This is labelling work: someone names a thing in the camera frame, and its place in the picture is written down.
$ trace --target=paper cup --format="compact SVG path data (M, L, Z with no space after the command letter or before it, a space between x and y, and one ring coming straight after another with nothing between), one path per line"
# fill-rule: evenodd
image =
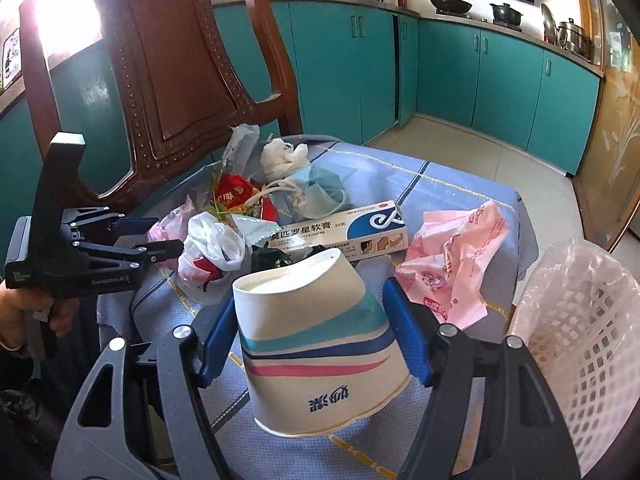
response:
M409 371L384 310L339 249L234 282L256 423L332 433L399 394Z

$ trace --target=blue face mask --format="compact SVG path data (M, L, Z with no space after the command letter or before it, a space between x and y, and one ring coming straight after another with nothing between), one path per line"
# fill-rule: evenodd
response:
M342 180L333 171L313 164L297 170L291 176L271 182L260 193L245 203L251 206L261 197L276 191L283 191L283 198L294 217L302 219L324 218L327 215L346 211L351 201Z
M286 180L298 188L288 199L293 209L304 218L323 218L346 211L350 206L349 195L342 180L325 168L311 164L296 171Z

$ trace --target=blue tablecloth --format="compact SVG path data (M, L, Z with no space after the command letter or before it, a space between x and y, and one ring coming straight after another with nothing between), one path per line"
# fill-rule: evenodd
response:
M405 155L346 144L327 137L291 137L286 141L309 146L309 160L340 175L354 206L395 200L412 236L430 210L469 210L488 199L496 201L509 235L489 264L481 293L488 315L466 332L476 338L501 340L511 313L516 282L538 257L538 245L526 208L518 193L502 184ZM246 174L260 178L261 146L257 146ZM202 192L210 182L206 167L169 192L149 213L162 217ZM283 210L280 223L292 221ZM404 253L361 260L356 270L380 299L383 282L394 273ZM219 307L231 296L233 280L246 268L228 274L217 285ZM140 289L103 296L98 300L98 322L103 344L115 332L154 340L178 324L189 324L200 305L176 285L172 272L152 268ZM254 423L238 338L228 364L209 388L201 391L216 438L229 465L244 480L342 480L395 478L404 462L429 399L430 390L414 379L387 407L374 416L338 431L331 437L284 440L260 430ZM468 420L478 419L482 381L476 380ZM473 443L461 455L468 463Z

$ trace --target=red snack wrapper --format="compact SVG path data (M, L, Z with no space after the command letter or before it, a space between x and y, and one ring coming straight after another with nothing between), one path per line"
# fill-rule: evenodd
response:
M209 277L207 278L208 282L215 282L222 278L222 271L204 256L194 260L193 265L201 270L206 270L209 273Z
M271 200L269 200L268 196L262 197L262 211L260 212L260 218L270 222L278 222L278 212L276 211L273 203L271 203Z
M254 194L254 186L240 175L222 173L214 192L215 202L227 210L244 204Z

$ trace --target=screw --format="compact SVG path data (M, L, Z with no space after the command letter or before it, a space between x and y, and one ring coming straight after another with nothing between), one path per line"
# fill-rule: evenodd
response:
M518 348L522 348L523 345L524 345L524 341L516 335L510 335L507 338L507 346L509 348L513 348L517 350Z
M444 337L453 337L458 333L458 329L451 323L443 323L440 325L438 332Z
M111 341L109 341L109 348L114 352L117 352L118 350L122 350L124 348L124 345L126 345L126 343L127 342L124 341L123 338L115 337Z
M174 328L174 337L176 339L184 339L191 335L191 327L189 325L180 325Z

